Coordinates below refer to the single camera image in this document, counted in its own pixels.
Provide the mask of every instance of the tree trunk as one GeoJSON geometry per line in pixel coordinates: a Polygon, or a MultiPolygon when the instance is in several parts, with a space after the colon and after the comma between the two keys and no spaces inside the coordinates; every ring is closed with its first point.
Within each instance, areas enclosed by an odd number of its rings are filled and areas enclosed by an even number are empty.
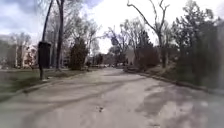
{"type": "Polygon", "coordinates": [[[57,55],[56,55],[56,69],[60,69],[60,54],[61,54],[61,46],[63,43],[63,32],[64,32],[64,0],[61,1],[61,5],[59,5],[59,14],[60,14],[60,27],[58,32],[58,42],[57,42],[57,55]]]}
{"type": "Polygon", "coordinates": [[[92,65],[93,65],[93,66],[95,65],[95,55],[93,56],[93,62],[92,62],[92,65]]]}
{"type": "Polygon", "coordinates": [[[157,34],[157,35],[158,35],[158,38],[159,38],[162,67],[166,68],[166,48],[165,48],[164,43],[162,41],[162,35],[161,34],[157,34]]]}
{"type": "Polygon", "coordinates": [[[22,45],[18,46],[18,53],[17,53],[17,62],[18,62],[18,66],[19,68],[22,68],[22,45]]]}
{"type": "Polygon", "coordinates": [[[114,64],[114,66],[117,67],[117,65],[118,65],[118,55],[115,55],[115,64],[114,64]]]}
{"type": "Polygon", "coordinates": [[[52,5],[53,5],[53,2],[54,2],[54,0],[51,0],[51,3],[49,5],[48,11],[47,11],[46,19],[45,19],[45,22],[44,22],[43,34],[42,34],[42,41],[45,41],[48,18],[49,18],[50,13],[51,13],[51,8],[52,8],[52,5]]]}
{"type": "Polygon", "coordinates": [[[15,68],[18,67],[18,46],[16,45],[15,68]]]}
{"type": "Polygon", "coordinates": [[[55,67],[55,43],[52,46],[51,66],[55,67]]]}

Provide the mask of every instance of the tree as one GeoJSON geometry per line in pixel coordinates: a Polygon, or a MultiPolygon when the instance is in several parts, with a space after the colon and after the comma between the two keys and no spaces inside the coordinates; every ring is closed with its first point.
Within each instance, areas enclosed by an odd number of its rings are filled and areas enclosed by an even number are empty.
{"type": "Polygon", "coordinates": [[[92,46],[91,46],[91,52],[93,55],[93,60],[92,60],[93,65],[95,64],[95,58],[96,58],[96,55],[99,53],[99,50],[100,50],[99,42],[98,42],[98,40],[94,40],[92,42],[92,46]]]}
{"type": "Polygon", "coordinates": [[[217,26],[212,11],[202,11],[195,1],[188,1],[184,11],[185,16],[177,18],[172,28],[180,52],[177,64],[182,73],[190,69],[195,83],[200,85],[203,78],[216,76],[219,67],[217,26]]]}
{"type": "Polygon", "coordinates": [[[129,1],[127,3],[128,7],[133,7],[135,8],[138,13],[142,16],[143,20],[145,21],[145,23],[156,33],[158,40],[159,40],[159,46],[160,46],[160,53],[161,53],[161,59],[162,59],[162,65],[165,68],[166,67],[166,47],[164,45],[164,41],[163,41],[163,34],[162,34],[162,28],[165,22],[165,15],[166,15],[166,10],[169,7],[169,5],[165,5],[163,6],[163,1],[161,0],[159,3],[159,8],[162,10],[162,18],[160,21],[158,21],[158,14],[157,14],[157,10],[155,7],[155,4],[152,2],[152,0],[150,0],[150,3],[153,7],[154,10],[154,14],[155,14],[155,22],[154,25],[151,25],[148,20],[145,18],[145,16],[143,15],[143,13],[133,4],[130,4],[129,1]]]}
{"type": "Polygon", "coordinates": [[[48,27],[46,30],[46,41],[51,43],[51,66],[55,67],[56,64],[56,43],[59,29],[59,14],[58,10],[54,9],[51,12],[48,20],[48,27]]]}
{"type": "Polygon", "coordinates": [[[45,22],[44,22],[44,28],[43,28],[43,34],[42,34],[42,41],[45,41],[45,37],[46,37],[46,31],[47,31],[47,24],[48,24],[48,19],[51,13],[51,8],[54,4],[54,0],[51,0],[49,7],[48,7],[48,11],[47,11],[47,15],[45,17],[45,22]]]}
{"type": "Polygon", "coordinates": [[[168,22],[164,22],[164,26],[162,28],[162,33],[163,33],[163,42],[164,42],[164,50],[165,50],[165,56],[166,56],[166,60],[167,63],[169,63],[169,61],[172,59],[172,53],[174,53],[173,50],[175,50],[175,46],[173,44],[171,44],[170,42],[173,40],[172,38],[172,30],[169,27],[168,22]]]}
{"type": "Polygon", "coordinates": [[[127,40],[128,35],[124,30],[124,26],[120,25],[120,33],[116,34],[115,30],[109,27],[109,31],[105,32],[105,37],[111,39],[111,43],[113,45],[112,47],[112,53],[115,55],[115,66],[117,66],[118,63],[125,64],[125,51],[128,47],[127,40]]]}
{"type": "Polygon", "coordinates": [[[80,0],[56,0],[56,2],[58,6],[58,11],[59,11],[59,22],[60,22],[59,30],[58,30],[57,54],[56,54],[56,69],[59,69],[61,47],[64,41],[65,17],[66,17],[66,14],[69,15],[69,14],[74,14],[74,12],[76,13],[77,7],[79,7],[81,1],[80,0]]]}
{"type": "Polygon", "coordinates": [[[103,55],[101,53],[97,55],[96,63],[97,63],[97,65],[100,65],[103,63],[103,55]]]}
{"type": "Polygon", "coordinates": [[[142,30],[144,30],[144,25],[140,22],[138,18],[131,21],[125,20],[122,24],[124,31],[128,36],[128,45],[131,45],[136,51],[137,44],[139,43],[139,36],[142,30]]]}
{"type": "Polygon", "coordinates": [[[156,48],[149,40],[148,33],[142,31],[139,36],[139,43],[136,47],[136,61],[140,70],[145,71],[149,67],[156,66],[159,63],[159,55],[156,48]]]}
{"type": "Polygon", "coordinates": [[[100,29],[100,27],[97,26],[97,24],[94,21],[88,21],[87,24],[88,24],[88,31],[87,31],[86,38],[87,38],[87,46],[90,51],[92,43],[95,42],[98,38],[102,38],[102,37],[96,36],[96,32],[100,29]]]}
{"type": "Polygon", "coordinates": [[[20,34],[13,34],[11,38],[16,44],[16,67],[23,67],[24,52],[31,44],[31,37],[22,32],[20,34]]]}
{"type": "Polygon", "coordinates": [[[0,40],[0,62],[3,62],[5,59],[7,59],[7,53],[10,49],[10,45],[8,42],[0,40]]]}
{"type": "Polygon", "coordinates": [[[10,45],[6,54],[6,65],[9,67],[16,67],[16,45],[10,45]]]}
{"type": "Polygon", "coordinates": [[[77,38],[74,46],[71,49],[70,66],[71,70],[81,70],[84,66],[85,58],[88,54],[88,49],[84,39],[77,38]]]}

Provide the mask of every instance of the tree branch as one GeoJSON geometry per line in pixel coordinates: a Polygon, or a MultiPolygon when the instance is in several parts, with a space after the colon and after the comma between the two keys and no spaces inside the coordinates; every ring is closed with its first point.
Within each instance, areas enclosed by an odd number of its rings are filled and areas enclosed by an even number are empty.
{"type": "Polygon", "coordinates": [[[112,30],[111,27],[109,27],[109,32],[111,32],[113,34],[114,37],[117,37],[117,35],[115,34],[115,32],[112,30]]]}
{"type": "Polygon", "coordinates": [[[164,0],[161,0],[161,1],[160,1],[160,3],[159,3],[159,6],[160,6],[160,7],[162,7],[163,1],[164,1],[164,0]]]}
{"type": "Polygon", "coordinates": [[[163,24],[164,24],[164,21],[165,21],[165,15],[166,15],[166,9],[170,6],[170,5],[166,5],[165,8],[162,7],[160,3],[160,8],[163,10],[163,17],[162,17],[162,20],[161,20],[161,24],[160,24],[160,27],[159,27],[159,30],[161,31],[162,27],[163,27],[163,24]]]}
{"type": "Polygon", "coordinates": [[[57,2],[58,7],[61,8],[61,3],[60,3],[60,1],[59,1],[59,0],[56,0],[56,2],[57,2]]]}
{"type": "Polygon", "coordinates": [[[145,21],[145,23],[151,28],[151,29],[153,29],[155,32],[157,32],[157,30],[147,21],[147,19],[145,18],[145,16],[142,14],[142,12],[135,6],[135,5],[133,5],[133,4],[130,4],[129,3],[129,0],[128,0],[128,3],[127,3],[127,6],[128,7],[133,7],[133,8],[135,8],[137,11],[138,11],[138,13],[142,16],[142,18],[143,18],[143,20],[145,21]]]}
{"type": "Polygon", "coordinates": [[[156,29],[157,29],[157,25],[156,25],[156,23],[157,23],[157,17],[158,17],[158,15],[157,15],[156,7],[155,7],[155,4],[152,2],[152,0],[149,0],[149,1],[151,2],[152,7],[153,7],[153,10],[154,10],[154,14],[155,14],[155,27],[156,27],[156,29]]]}
{"type": "Polygon", "coordinates": [[[51,13],[51,8],[52,8],[53,3],[54,3],[54,0],[51,0],[51,3],[49,5],[49,7],[48,7],[47,15],[46,15],[45,22],[44,22],[42,41],[45,41],[46,30],[47,30],[47,25],[48,25],[48,19],[49,19],[49,15],[51,13]]]}

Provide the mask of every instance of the building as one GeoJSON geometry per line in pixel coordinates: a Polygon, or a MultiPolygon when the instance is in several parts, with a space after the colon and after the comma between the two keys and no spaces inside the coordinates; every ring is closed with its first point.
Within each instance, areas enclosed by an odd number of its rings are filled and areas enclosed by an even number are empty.
{"type": "Polygon", "coordinates": [[[34,66],[37,61],[37,49],[35,46],[29,46],[23,51],[22,67],[29,68],[34,66]]]}

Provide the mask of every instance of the bare tree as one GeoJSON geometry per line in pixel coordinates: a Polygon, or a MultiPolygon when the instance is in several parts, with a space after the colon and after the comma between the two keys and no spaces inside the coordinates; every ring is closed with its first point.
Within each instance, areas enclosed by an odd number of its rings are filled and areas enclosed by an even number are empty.
{"type": "Polygon", "coordinates": [[[46,32],[46,40],[51,43],[51,63],[50,65],[55,67],[55,60],[56,60],[56,43],[58,37],[58,30],[59,30],[59,13],[57,8],[51,12],[48,21],[48,28],[46,32]]]}
{"type": "Polygon", "coordinates": [[[151,5],[153,7],[154,14],[155,14],[154,25],[150,24],[148,22],[148,20],[145,18],[145,16],[143,15],[143,13],[134,4],[130,4],[129,0],[128,0],[128,3],[127,3],[127,6],[135,8],[138,11],[138,13],[142,16],[145,23],[156,33],[156,35],[158,37],[158,40],[159,40],[162,66],[165,68],[166,67],[166,50],[165,50],[164,41],[163,41],[162,28],[163,28],[164,21],[165,21],[166,10],[169,7],[169,5],[163,6],[163,1],[164,0],[161,0],[159,2],[159,8],[162,10],[162,19],[160,21],[158,21],[158,13],[157,13],[155,4],[153,3],[152,0],[149,0],[149,1],[150,1],[151,5]]]}
{"type": "Polygon", "coordinates": [[[145,29],[145,26],[140,22],[138,18],[131,21],[125,20],[122,24],[125,34],[128,36],[128,45],[131,45],[136,50],[136,46],[139,43],[139,36],[142,30],[145,29]]]}
{"type": "Polygon", "coordinates": [[[91,43],[91,52],[93,55],[93,60],[92,60],[93,65],[96,62],[95,58],[96,58],[96,55],[99,54],[99,50],[100,50],[99,41],[97,39],[94,39],[91,43]]]}
{"type": "Polygon", "coordinates": [[[45,35],[46,35],[46,30],[47,30],[48,19],[49,19],[50,13],[51,13],[51,8],[52,8],[53,3],[54,3],[54,0],[51,0],[49,8],[48,8],[48,11],[47,11],[47,15],[46,15],[46,18],[45,18],[45,22],[44,22],[42,41],[45,41],[45,35]]]}
{"type": "Polygon", "coordinates": [[[100,30],[100,27],[97,26],[97,24],[94,21],[89,21],[88,26],[89,26],[89,29],[88,29],[88,32],[87,32],[87,46],[88,46],[89,51],[90,51],[92,42],[94,42],[98,38],[102,38],[102,37],[101,36],[100,37],[96,36],[96,33],[97,33],[97,31],[100,30]]]}
{"type": "Polygon", "coordinates": [[[173,47],[173,45],[170,43],[172,40],[173,40],[173,37],[172,37],[172,30],[171,28],[169,27],[169,24],[168,22],[164,22],[164,27],[163,27],[163,41],[164,41],[164,50],[165,53],[166,53],[166,61],[167,61],[167,64],[169,64],[169,61],[170,61],[170,58],[171,58],[171,47],[173,47]]]}
{"type": "Polygon", "coordinates": [[[124,31],[123,25],[120,25],[120,33],[115,32],[115,28],[112,29],[109,27],[109,31],[105,32],[105,37],[111,39],[111,43],[113,45],[113,48],[111,49],[111,52],[115,55],[115,66],[117,66],[118,63],[125,64],[125,50],[128,47],[127,39],[128,36],[126,32],[124,31]]]}
{"type": "Polygon", "coordinates": [[[80,37],[86,38],[88,29],[89,29],[88,22],[82,17],[77,17],[76,19],[74,19],[73,22],[74,22],[74,31],[72,33],[73,39],[80,38],[80,37]]]}
{"type": "Polygon", "coordinates": [[[25,50],[29,47],[31,44],[31,37],[28,34],[25,34],[24,32],[20,34],[12,34],[12,40],[16,44],[16,67],[23,67],[23,58],[25,55],[25,50]]]}
{"type": "Polygon", "coordinates": [[[62,49],[62,44],[64,41],[65,32],[65,18],[69,15],[77,14],[77,9],[79,9],[79,3],[81,0],[56,0],[58,11],[59,11],[59,30],[58,30],[58,40],[57,40],[57,55],[56,55],[56,69],[59,70],[60,65],[60,54],[62,49]]]}

